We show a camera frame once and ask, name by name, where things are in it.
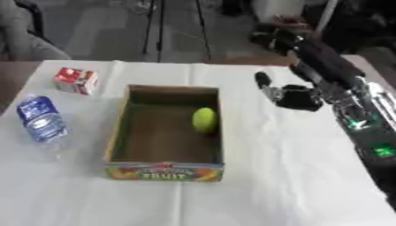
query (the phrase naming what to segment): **cardboard box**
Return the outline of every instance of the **cardboard box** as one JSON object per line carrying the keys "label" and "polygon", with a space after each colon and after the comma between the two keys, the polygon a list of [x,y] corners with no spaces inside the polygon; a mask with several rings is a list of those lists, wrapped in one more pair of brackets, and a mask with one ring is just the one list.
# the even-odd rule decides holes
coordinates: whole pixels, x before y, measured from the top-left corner
{"label": "cardboard box", "polygon": [[97,72],[63,67],[54,77],[58,90],[91,95],[97,85]]}
{"label": "cardboard box", "polygon": [[[217,113],[211,134],[192,126],[203,107]],[[219,181],[221,122],[216,88],[128,86],[105,151],[106,172],[117,179]]]}

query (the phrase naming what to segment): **tennis ball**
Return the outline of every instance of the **tennis ball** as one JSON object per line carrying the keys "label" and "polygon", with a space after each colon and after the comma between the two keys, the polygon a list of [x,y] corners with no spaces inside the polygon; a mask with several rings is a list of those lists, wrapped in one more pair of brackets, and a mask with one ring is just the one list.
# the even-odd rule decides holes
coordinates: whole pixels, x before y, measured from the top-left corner
{"label": "tennis ball", "polygon": [[216,112],[210,108],[201,108],[193,114],[193,126],[196,131],[210,133],[216,128]]}

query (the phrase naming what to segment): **tripod leg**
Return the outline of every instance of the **tripod leg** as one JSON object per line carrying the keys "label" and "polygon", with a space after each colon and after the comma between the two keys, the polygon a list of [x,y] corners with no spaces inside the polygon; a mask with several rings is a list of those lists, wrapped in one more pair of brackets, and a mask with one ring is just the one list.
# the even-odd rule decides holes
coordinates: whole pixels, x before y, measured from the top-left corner
{"label": "tripod leg", "polygon": [[153,12],[154,12],[154,3],[156,0],[151,0],[150,2],[150,10],[148,12],[148,24],[146,28],[146,37],[144,39],[144,46],[143,46],[143,54],[147,54],[147,46],[149,44],[149,34],[151,28],[151,20],[153,19]]}
{"label": "tripod leg", "polygon": [[163,41],[164,41],[164,20],[165,20],[165,2],[166,0],[161,0],[161,14],[159,21],[159,37],[158,43],[156,44],[156,50],[158,51],[157,62],[161,62],[161,57],[163,53]]}
{"label": "tripod leg", "polygon": [[210,46],[208,44],[208,36],[206,35],[205,20],[203,19],[202,16],[200,0],[195,0],[195,3],[196,3],[196,8],[198,9],[198,16],[200,17],[200,23],[203,33],[203,40],[205,41],[206,53],[208,55],[208,59],[210,60],[211,59]]}

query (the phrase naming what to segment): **white tablecloth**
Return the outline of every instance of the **white tablecloth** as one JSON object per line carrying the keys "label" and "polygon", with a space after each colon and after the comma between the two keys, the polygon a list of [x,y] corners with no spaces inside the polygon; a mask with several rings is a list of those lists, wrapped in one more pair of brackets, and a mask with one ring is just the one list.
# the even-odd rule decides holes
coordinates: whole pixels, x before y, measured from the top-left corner
{"label": "white tablecloth", "polygon": [[[57,91],[51,78],[61,66],[99,71],[96,94]],[[45,62],[0,117],[0,225],[396,225],[330,107],[274,107],[255,84],[260,70],[278,85],[304,84],[282,67]],[[126,84],[219,87],[224,180],[104,177],[104,145]],[[16,105],[30,93],[47,95],[68,123],[62,162],[44,161],[17,118]]]}

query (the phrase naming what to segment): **plastic bottle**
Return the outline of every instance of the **plastic bottle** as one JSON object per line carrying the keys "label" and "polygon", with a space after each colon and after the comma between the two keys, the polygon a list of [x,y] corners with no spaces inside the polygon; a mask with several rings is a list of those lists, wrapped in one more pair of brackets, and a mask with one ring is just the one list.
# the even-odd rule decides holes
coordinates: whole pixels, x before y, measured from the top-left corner
{"label": "plastic bottle", "polygon": [[28,96],[17,112],[31,137],[40,143],[40,148],[59,159],[64,142],[60,139],[67,134],[62,120],[52,101],[46,96]]}

